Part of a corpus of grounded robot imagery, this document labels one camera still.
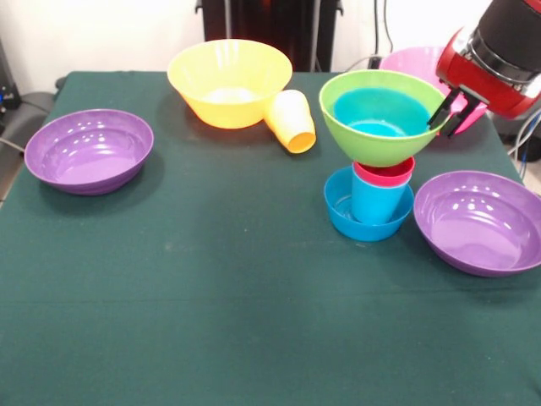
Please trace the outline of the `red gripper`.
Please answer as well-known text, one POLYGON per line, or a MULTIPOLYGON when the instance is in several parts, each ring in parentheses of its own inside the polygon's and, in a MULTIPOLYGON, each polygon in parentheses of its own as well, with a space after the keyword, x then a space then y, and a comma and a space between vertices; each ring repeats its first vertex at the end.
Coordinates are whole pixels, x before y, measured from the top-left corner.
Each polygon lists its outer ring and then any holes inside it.
POLYGON ((437 63, 437 76, 452 89, 428 121, 428 126, 435 129, 448 119, 441 128, 441 135, 445 137, 463 132, 478 120, 478 102, 473 99, 468 100, 460 112, 451 115, 459 89, 475 96, 491 112, 506 118, 525 113, 540 100, 539 75, 525 84, 505 80, 478 60, 470 47, 472 35, 472 28, 461 28, 450 39, 437 63))

